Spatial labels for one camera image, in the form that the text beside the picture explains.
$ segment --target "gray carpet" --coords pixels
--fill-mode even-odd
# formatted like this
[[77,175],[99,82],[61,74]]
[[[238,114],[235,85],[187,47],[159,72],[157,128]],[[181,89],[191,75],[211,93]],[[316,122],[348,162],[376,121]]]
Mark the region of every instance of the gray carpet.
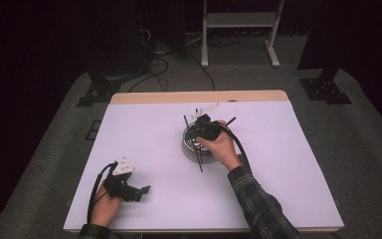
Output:
[[[275,48],[281,67],[273,69],[262,40],[241,37],[238,44],[209,48],[207,72],[219,91],[287,92],[345,223],[338,236],[382,238],[382,118],[359,84],[343,71],[335,82],[351,105],[327,105],[307,98],[298,79],[316,77],[319,70],[296,70],[305,39],[278,36]],[[190,47],[188,52],[200,58],[198,47]],[[191,57],[168,55],[163,59],[169,69],[160,84],[153,78],[135,87],[135,92],[212,89],[208,76]],[[165,66],[161,61],[153,61],[153,65],[154,73]],[[120,91],[127,92],[148,76],[124,83]],[[62,228],[93,146],[92,141],[85,140],[86,134],[94,120],[102,119],[107,106],[100,103],[76,108],[90,83],[88,74],[80,76],[61,104],[0,216],[0,238],[75,238]],[[327,233],[304,233],[303,237],[336,238]]]

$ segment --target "plaid sleeve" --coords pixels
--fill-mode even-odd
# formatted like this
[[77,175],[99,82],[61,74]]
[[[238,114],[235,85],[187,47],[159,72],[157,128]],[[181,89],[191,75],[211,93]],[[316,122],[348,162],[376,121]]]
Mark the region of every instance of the plaid sleeve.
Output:
[[262,189],[244,166],[234,168],[228,178],[250,226],[251,238],[301,238],[282,213],[279,202]]
[[93,224],[85,224],[80,231],[79,239],[108,239],[110,229]]

